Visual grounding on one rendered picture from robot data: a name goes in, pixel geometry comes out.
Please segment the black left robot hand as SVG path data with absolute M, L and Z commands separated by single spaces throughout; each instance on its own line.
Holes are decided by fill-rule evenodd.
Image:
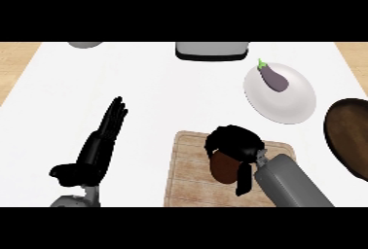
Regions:
M 101 184 L 128 113 L 126 103 L 119 96 L 108 107 L 100 128 L 86 139 L 77 162 L 60 164 L 51 169 L 49 175 L 58 179 L 63 187 L 95 187 Z

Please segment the pale wooden cutting board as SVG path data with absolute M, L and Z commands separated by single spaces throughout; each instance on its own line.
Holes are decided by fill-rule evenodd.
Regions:
M 179 131 L 175 139 L 166 207 L 274 207 L 259 184 L 237 196 L 237 184 L 222 184 L 210 172 L 210 160 L 204 150 L 207 133 Z

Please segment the brown cupcake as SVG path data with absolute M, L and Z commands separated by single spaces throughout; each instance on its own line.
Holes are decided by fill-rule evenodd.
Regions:
M 237 181 L 240 161 L 216 151 L 210 159 L 210 172 L 213 178 L 222 184 L 233 184 Z

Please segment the grey round object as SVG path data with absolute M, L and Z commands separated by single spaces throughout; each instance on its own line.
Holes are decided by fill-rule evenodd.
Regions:
M 89 49 L 102 44 L 102 42 L 68 42 L 74 48 Z

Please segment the purple eggplant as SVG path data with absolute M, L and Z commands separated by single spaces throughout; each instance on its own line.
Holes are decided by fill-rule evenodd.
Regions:
M 261 73 L 262 79 L 268 87 L 275 91 L 275 92 L 283 92 L 287 90 L 290 86 L 290 82 L 287 78 L 274 71 L 271 68 L 269 64 L 264 61 L 259 61 L 258 64 L 258 71 Z

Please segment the white oval plate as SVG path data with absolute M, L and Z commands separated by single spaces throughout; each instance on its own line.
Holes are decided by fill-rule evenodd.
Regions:
M 275 92 L 264 82 L 258 65 L 250 69 L 243 83 L 244 94 L 252 107 L 271 121 L 295 125 L 303 123 L 317 108 L 317 94 L 305 76 L 281 63 L 267 62 L 289 80 L 286 91 Z

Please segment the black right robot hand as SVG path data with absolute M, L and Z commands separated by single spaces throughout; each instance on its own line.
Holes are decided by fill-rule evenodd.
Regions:
M 237 171 L 237 196 L 252 190 L 252 165 L 256 163 L 258 152 L 265 150 L 265 143 L 249 129 L 230 124 L 219 126 L 206 138 L 204 150 L 209 159 L 216 151 L 240 161 Z

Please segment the dark brown pan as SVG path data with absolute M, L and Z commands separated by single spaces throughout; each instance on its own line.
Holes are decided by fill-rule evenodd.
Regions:
M 357 178 L 368 182 L 368 100 L 346 98 L 332 105 L 324 134 L 342 165 Z

